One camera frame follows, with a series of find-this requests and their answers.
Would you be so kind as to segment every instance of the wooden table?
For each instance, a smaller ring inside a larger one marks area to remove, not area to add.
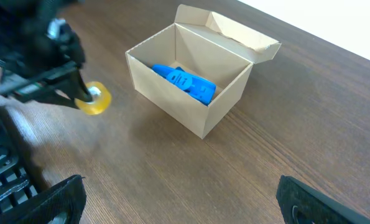
[[[173,23],[180,3],[283,43],[204,140],[133,89],[124,56]],[[109,88],[110,109],[0,105],[45,187],[86,177],[83,223],[283,223],[281,175],[370,218],[370,61],[234,0],[86,1],[62,16],[86,50],[84,79]]]

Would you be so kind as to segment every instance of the white wall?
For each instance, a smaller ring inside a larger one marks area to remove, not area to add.
[[[239,0],[370,60],[370,0]]]

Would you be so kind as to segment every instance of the box lid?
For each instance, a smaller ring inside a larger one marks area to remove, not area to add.
[[[175,23],[232,53],[260,63],[274,58],[281,43],[216,12],[180,5]]]

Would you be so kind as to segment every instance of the blue object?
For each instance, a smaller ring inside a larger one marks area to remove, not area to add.
[[[204,78],[185,72],[182,68],[165,65],[153,65],[153,71],[179,89],[187,92],[194,99],[208,106],[216,90],[216,85]]]

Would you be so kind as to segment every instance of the open cardboard box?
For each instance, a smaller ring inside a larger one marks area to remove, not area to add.
[[[255,63],[271,60],[281,43],[215,12],[180,5],[175,23],[126,52],[134,88],[200,138],[240,99]],[[203,77],[217,85],[205,106],[151,67]]]

